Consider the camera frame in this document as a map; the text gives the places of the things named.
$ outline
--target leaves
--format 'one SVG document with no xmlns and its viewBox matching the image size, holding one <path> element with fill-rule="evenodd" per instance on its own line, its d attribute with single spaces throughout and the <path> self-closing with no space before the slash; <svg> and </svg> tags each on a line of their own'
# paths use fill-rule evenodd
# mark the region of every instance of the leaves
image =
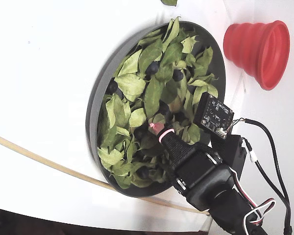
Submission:
<svg viewBox="0 0 294 235">
<path fill-rule="evenodd" d="M 132 54 L 123 64 L 118 76 L 126 73 L 136 73 L 138 71 L 138 58 L 142 53 L 142 49 Z"/>
<path fill-rule="evenodd" d="M 199 127 L 192 123 L 190 127 L 187 129 L 187 132 L 193 142 L 198 142 L 200 139 L 200 129 Z"/>
<path fill-rule="evenodd" d="M 126 123 L 128 122 L 128 118 L 125 116 L 124 111 L 124 104 L 122 103 L 122 100 L 117 94 L 113 94 L 114 96 L 114 114 L 118 116 L 116 118 L 116 125 L 118 127 L 125 127 Z"/>
<path fill-rule="evenodd" d="M 160 82 L 152 76 L 144 96 L 144 104 L 147 119 L 151 118 L 159 109 L 159 100 L 164 87 L 164 83 Z"/>
<path fill-rule="evenodd" d="M 165 55 L 160 63 L 160 67 L 179 61 L 182 56 L 183 45 L 181 43 L 174 43 L 168 46 Z"/>
<path fill-rule="evenodd" d="M 161 0 L 164 5 L 176 6 L 177 0 Z"/>
<path fill-rule="evenodd" d="M 177 87 L 175 81 L 170 79 L 162 90 L 160 99 L 166 104 L 170 104 L 177 96 Z"/>
<path fill-rule="evenodd" d="M 193 66 L 193 64 L 196 63 L 196 59 L 192 54 L 187 54 L 185 62 L 187 66 Z"/>
<path fill-rule="evenodd" d="M 145 74 L 146 69 L 154 61 L 158 58 L 162 53 L 162 41 L 161 39 L 157 39 L 154 43 L 150 44 L 146 47 L 138 60 L 138 67 L 141 74 Z"/>
<path fill-rule="evenodd" d="M 146 115 L 143 108 L 135 110 L 129 118 L 130 127 L 139 127 L 146 121 Z"/>
<path fill-rule="evenodd" d="M 110 154 L 108 154 L 107 148 L 98 148 L 98 155 L 100 159 L 110 165 L 116 164 L 123 158 L 123 154 L 116 149 L 113 149 Z"/>
<path fill-rule="evenodd" d="M 155 74 L 156 79 L 163 83 L 167 83 L 172 78 L 172 76 L 173 76 L 172 64 L 160 67 L 158 72 Z"/>
<path fill-rule="evenodd" d="M 218 90 L 211 84 L 208 84 L 208 93 L 212 94 L 215 98 L 218 98 Z"/>
<path fill-rule="evenodd" d="M 208 91 L 208 86 L 196 87 L 196 90 L 194 92 L 193 105 L 197 104 L 200 101 L 201 95 L 207 91 Z"/>
<path fill-rule="evenodd" d="M 117 126 L 117 134 L 129 137 L 129 131 Z"/>
<path fill-rule="evenodd" d="M 153 37 L 144 38 L 138 42 L 138 45 L 142 47 L 147 47 L 148 45 L 154 43 L 157 39 L 161 39 L 161 37 L 162 37 L 162 34 L 156 35 Z"/>
<path fill-rule="evenodd" d="M 132 73 L 127 73 L 114 79 L 124 96 L 134 102 L 144 91 L 145 81 Z"/>
<path fill-rule="evenodd" d="M 193 47 L 194 47 L 195 43 L 197 42 L 195 40 L 195 37 L 196 36 L 188 37 L 182 41 L 182 44 L 183 44 L 183 51 L 182 52 L 183 53 L 191 53 L 192 52 Z"/>
<path fill-rule="evenodd" d="M 131 182 L 132 182 L 132 177 L 130 177 L 130 176 L 117 176 L 117 175 L 113 175 L 113 177 L 116 179 L 118 185 L 122 189 L 127 189 L 130 187 Z"/>
<path fill-rule="evenodd" d="M 178 35 L 180 31 L 180 24 L 178 21 L 178 17 L 175 18 L 174 23 L 172 25 L 171 32 L 168 38 L 162 44 L 162 51 L 165 52 L 170 42 Z"/>
<path fill-rule="evenodd" d="M 133 154 L 136 153 L 136 151 L 137 151 L 137 146 L 135 144 L 135 137 L 134 137 L 134 135 L 132 135 L 132 140 L 131 140 L 131 142 L 128 146 L 128 149 L 126 151 L 126 159 L 129 163 L 132 162 Z"/>
</svg>

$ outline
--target circuit board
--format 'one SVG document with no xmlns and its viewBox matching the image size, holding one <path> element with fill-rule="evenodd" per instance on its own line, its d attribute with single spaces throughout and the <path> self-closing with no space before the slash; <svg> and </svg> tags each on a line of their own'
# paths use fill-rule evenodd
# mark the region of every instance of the circuit board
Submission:
<svg viewBox="0 0 294 235">
<path fill-rule="evenodd" d="M 208 92 L 202 94 L 194 123 L 200 128 L 226 139 L 227 129 L 233 120 L 233 111 Z"/>
</svg>

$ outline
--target white table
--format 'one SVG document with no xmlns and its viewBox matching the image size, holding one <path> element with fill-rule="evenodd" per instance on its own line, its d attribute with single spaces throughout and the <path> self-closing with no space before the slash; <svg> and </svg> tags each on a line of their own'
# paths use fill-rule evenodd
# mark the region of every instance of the white table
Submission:
<svg viewBox="0 0 294 235">
<path fill-rule="evenodd" d="M 160 0 L 0 1 L 0 136 L 105 181 L 89 152 L 85 114 L 106 59 L 136 31 L 176 16 L 209 30 L 222 49 L 236 14 L 229 15 L 226 7 L 221 0 L 179 0 L 177 7 Z M 225 103 L 239 113 L 244 74 L 226 59 L 225 68 Z M 154 198 L 191 208 L 173 188 Z M 143 231 L 198 231 L 207 218 L 126 197 L 1 145 L 0 209 Z"/>
</svg>

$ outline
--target blueberry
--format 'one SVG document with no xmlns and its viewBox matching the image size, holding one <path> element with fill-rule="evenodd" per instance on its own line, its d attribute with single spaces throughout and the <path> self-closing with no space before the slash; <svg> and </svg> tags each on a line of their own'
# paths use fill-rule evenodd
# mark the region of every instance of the blueberry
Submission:
<svg viewBox="0 0 294 235">
<path fill-rule="evenodd" d="M 114 92 L 117 91 L 118 88 L 119 88 L 119 87 L 118 87 L 117 82 L 113 80 L 113 81 L 111 81 L 111 82 L 109 83 L 109 85 L 108 85 L 108 87 L 107 87 L 107 93 L 108 93 L 108 94 L 113 94 Z"/>
<path fill-rule="evenodd" d="M 158 66 L 158 63 L 153 61 L 149 66 L 148 68 L 146 69 L 146 74 L 147 75 L 153 75 L 155 73 L 157 73 L 159 70 L 159 66 Z"/>
<path fill-rule="evenodd" d="M 142 166 L 141 168 L 139 168 L 136 171 L 138 177 L 140 177 L 141 179 L 145 180 L 149 177 L 149 170 L 147 166 Z"/>
<path fill-rule="evenodd" d="M 120 97 L 120 99 L 124 98 L 123 92 L 119 88 L 117 88 L 117 90 L 114 93 L 117 94 Z"/>
<path fill-rule="evenodd" d="M 159 113 L 162 115 L 166 115 L 168 112 L 170 112 L 169 106 L 163 102 L 162 100 L 159 101 Z"/>
<path fill-rule="evenodd" d="M 173 80 L 178 82 L 178 81 L 181 81 L 182 79 L 183 79 L 183 73 L 181 72 L 181 70 L 174 70 Z"/>
<path fill-rule="evenodd" d="M 178 122 L 182 122 L 186 119 L 183 112 L 176 113 L 176 114 L 174 114 L 174 116 L 175 116 L 175 120 Z"/>
<path fill-rule="evenodd" d="M 146 129 L 143 127 L 137 127 L 134 130 L 134 136 L 136 139 L 138 139 L 139 141 L 144 137 L 144 135 L 146 134 Z"/>
</svg>

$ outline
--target green leaf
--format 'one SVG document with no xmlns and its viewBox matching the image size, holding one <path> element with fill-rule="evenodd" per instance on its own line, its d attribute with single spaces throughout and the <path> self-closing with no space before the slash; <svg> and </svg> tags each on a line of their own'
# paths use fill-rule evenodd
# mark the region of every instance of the green leaf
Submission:
<svg viewBox="0 0 294 235">
<path fill-rule="evenodd" d="M 123 158 L 123 154 L 116 149 L 113 149 L 110 154 L 108 154 L 107 148 L 98 148 L 98 155 L 100 159 L 110 165 L 116 164 Z"/>
<path fill-rule="evenodd" d="M 133 154 L 136 153 L 136 151 L 137 151 L 137 146 L 135 143 L 135 137 L 134 137 L 134 135 L 132 135 L 131 143 L 129 144 L 127 152 L 126 152 L 127 161 L 129 163 L 132 162 Z"/>
<path fill-rule="evenodd" d="M 208 83 L 211 79 L 214 79 L 214 78 L 215 78 L 215 75 L 211 73 L 208 76 L 197 77 L 196 80 L 206 81 Z"/>
<path fill-rule="evenodd" d="M 197 104 L 200 101 L 201 95 L 207 91 L 208 91 L 208 86 L 196 87 L 196 90 L 194 92 L 193 105 Z"/>
<path fill-rule="evenodd" d="M 186 95 L 186 91 L 187 91 L 187 81 L 185 78 L 185 74 L 184 71 L 182 71 L 183 73 L 183 79 L 181 81 L 175 82 L 176 83 L 176 87 L 177 87 L 177 95 L 180 97 L 180 100 L 183 101 Z"/>
<path fill-rule="evenodd" d="M 183 45 L 181 43 L 169 45 L 160 63 L 160 67 L 179 61 L 182 56 L 182 50 Z"/>
<path fill-rule="evenodd" d="M 119 161 L 118 163 L 112 166 L 111 173 L 117 176 L 127 176 L 128 173 L 132 170 L 132 168 L 133 168 L 132 163 L 128 163 L 126 161 Z"/>
<path fill-rule="evenodd" d="M 172 64 L 160 67 L 158 72 L 155 74 L 155 77 L 158 81 L 167 83 L 173 77 Z"/>
<path fill-rule="evenodd" d="M 188 33 L 185 32 L 184 28 L 180 28 L 179 29 L 179 33 L 178 36 L 176 38 L 174 38 L 170 44 L 174 44 L 174 43 L 180 43 L 182 42 L 184 39 L 186 39 L 188 37 Z"/>
<path fill-rule="evenodd" d="M 167 39 L 165 39 L 165 41 L 163 42 L 162 44 L 162 51 L 165 52 L 168 45 L 170 44 L 170 42 L 175 38 L 177 37 L 178 33 L 180 31 L 180 24 L 179 24 L 179 21 L 178 21 L 178 17 L 175 18 L 174 20 L 174 23 L 172 25 L 172 29 L 171 29 L 171 32 L 168 36 Z"/>
<path fill-rule="evenodd" d="M 142 47 L 147 47 L 150 44 L 154 43 L 157 39 L 161 39 L 161 37 L 162 37 L 162 34 L 156 35 L 154 37 L 143 38 L 138 42 L 138 45 L 140 45 Z"/>
<path fill-rule="evenodd" d="M 108 112 L 108 117 L 110 121 L 110 128 L 114 126 L 114 123 L 116 123 L 116 116 L 114 114 L 114 99 L 115 96 L 113 96 L 107 103 L 106 103 L 106 109 Z"/>
<path fill-rule="evenodd" d="M 143 102 L 141 100 L 136 100 L 134 105 L 131 107 L 131 112 L 143 107 Z"/>
<path fill-rule="evenodd" d="M 170 79 L 166 83 L 165 87 L 162 90 L 160 99 L 166 104 L 170 104 L 177 97 L 177 87 L 173 79 Z"/>
<path fill-rule="evenodd" d="M 195 40 L 195 37 L 196 36 L 188 37 L 182 41 L 182 44 L 183 44 L 183 51 L 182 52 L 183 53 L 191 53 L 192 52 L 193 47 L 194 47 L 195 43 L 197 42 Z"/>
<path fill-rule="evenodd" d="M 200 139 L 200 129 L 199 127 L 192 123 L 190 127 L 187 129 L 188 134 L 193 142 L 198 142 Z"/>
<path fill-rule="evenodd" d="M 201 57 L 196 58 L 196 63 L 208 67 L 212 60 L 213 50 L 211 47 L 205 49 Z"/>
<path fill-rule="evenodd" d="M 100 147 L 108 147 L 112 144 L 115 135 L 117 133 L 117 126 L 114 125 L 112 128 L 107 129 L 107 134 L 104 135 L 102 142 L 100 143 Z"/>
<path fill-rule="evenodd" d="M 159 100 L 163 90 L 163 82 L 158 81 L 155 76 L 151 77 L 151 80 L 146 88 L 144 96 L 144 104 L 147 119 L 151 118 L 159 109 Z"/>
<path fill-rule="evenodd" d="M 168 104 L 171 113 L 177 113 L 182 108 L 182 102 L 179 96 L 177 96 L 174 101 Z"/>
<path fill-rule="evenodd" d="M 145 74 L 146 69 L 154 61 L 159 57 L 162 53 L 162 41 L 161 39 L 157 39 L 154 43 L 150 44 L 146 47 L 138 60 L 138 67 L 141 74 Z"/>
<path fill-rule="evenodd" d="M 161 0 L 164 5 L 176 6 L 177 0 Z"/>
<path fill-rule="evenodd" d="M 184 60 L 179 60 L 173 65 L 175 70 L 182 70 L 186 68 L 186 62 Z"/>
<path fill-rule="evenodd" d="M 162 40 L 163 42 L 167 39 L 167 35 L 168 35 L 169 31 L 171 30 L 172 25 L 173 25 L 173 19 L 170 19 L 169 24 L 168 24 L 168 28 L 167 28 L 167 31 L 166 31 L 166 34 L 165 34 L 165 36 L 164 36 L 164 38 Z"/>
<path fill-rule="evenodd" d="M 113 94 L 114 96 L 114 114 L 117 115 L 116 125 L 119 127 L 125 127 L 128 119 L 125 117 L 124 105 L 122 100 L 117 94 Z"/>
<path fill-rule="evenodd" d="M 131 117 L 131 108 L 129 107 L 129 103 L 126 102 L 123 104 L 123 108 L 124 108 L 124 116 L 125 116 L 125 120 L 126 122 L 128 122 L 129 118 Z"/>
<path fill-rule="evenodd" d="M 132 54 L 123 64 L 118 76 L 126 73 L 136 73 L 138 71 L 138 58 L 142 53 L 142 49 Z"/>
<path fill-rule="evenodd" d="M 162 53 L 154 61 L 160 61 L 161 57 L 162 57 Z"/>
<path fill-rule="evenodd" d="M 162 123 L 162 124 L 165 124 L 165 123 L 166 123 L 166 118 L 165 118 L 165 116 L 163 116 L 162 114 L 157 114 L 157 115 L 155 115 L 155 117 L 153 118 L 152 122 L 153 122 L 153 123 L 160 122 L 160 123 Z"/>
<path fill-rule="evenodd" d="M 117 133 L 129 137 L 129 131 L 117 126 Z"/>
<path fill-rule="evenodd" d="M 194 63 L 196 63 L 196 59 L 192 54 L 187 54 L 185 62 L 187 66 L 193 66 Z"/>
<path fill-rule="evenodd" d="M 130 127 L 139 127 L 146 121 L 146 115 L 143 108 L 134 110 L 129 118 Z"/>
<path fill-rule="evenodd" d="M 127 73 L 114 79 L 124 96 L 134 102 L 144 91 L 146 82 L 139 76 Z"/>
<path fill-rule="evenodd" d="M 113 175 L 113 177 L 116 179 L 118 185 L 122 189 L 127 189 L 130 187 L 131 182 L 132 182 L 132 176 L 117 176 Z"/>
<path fill-rule="evenodd" d="M 154 134 L 148 131 L 141 140 L 140 149 L 150 149 L 158 143 L 159 143 L 158 138 Z"/>
<path fill-rule="evenodd" d="M 208 93 L 212 94 L 215 98 L 218 98 L 218 90 L 213 85 L 208 84 Z"/>
<path fill-rule="evenodd" d="M 195 80 L 194 82 L 189 84 L 190 86 L 194 86 L 194 87 L 203 87 L 208 85 L 206 82 L 201 81 L 201 80 Z"/>
<path fill-rule="evenodd" d="M 193 113 L 193 95 L 187 90 L 185 95 L 185 103 L 184 110 L 186 111 L 186 117 L 193 121 L 194 113 Z"/>
<path fill-rule="evenodd" d="M 161 28 L 152 31 L 151 33 L 147 34 L 144 38 L 152 38 L 152 37 L 157 36 L 157 35 L 162 35 L 162 29 Z"/>
<path fill-rule="evenodd" d="M 124 62 L 125 62 L 129 57 L 130 57 L 130 55 L 127 55 L 127 56 L 125 56 L 125 57 L 122 59 L 122 61 L 121 61 L 121 62 L 119 63 L 119 65 L 118 65 L 117 69 L 114 71 L 112 77 L 117 77 L 117 76 L 118 76 L 120 70 L 121 70 L 122 67 L 123 67 Z"/>
<path fill-rule="evenodd" d="M 108 163 L 106 163 L 105 161 L 103 161 L 102 159 L 101 159 L 101 164 L 102 164 L 102 166 L 106 169 L 106 170 L 108 170 L 109 172 L 111 172 L 111 166 L 112 165 L 110 165 L 110 164 L 108 164 Z"/>
<path fill-rule="evenodd" d="M 185 143 L 189 143 L 190 140 L 191 140 L 191 137 L 190 137 L 190 135 L 188 134 L 187 128 L 184 128 L 184 130 L 183 130 L 182 140 L 183 140 Z"/>
<path fill-rule="evenodd" d="M 208 66 L 199 65 L 197 63 L 194 64 L 194 78 L 199 76 L 205 76 L 208 71 Z"/>
<path fill-rule="evenodd" d="M 153 183 L 151 179 L 141 179 L 136 173 L 133 174 L 132 178 L 132 184 L 139 187 L 139 188 L 145 188 L 150 186 Z"/>
</svg>

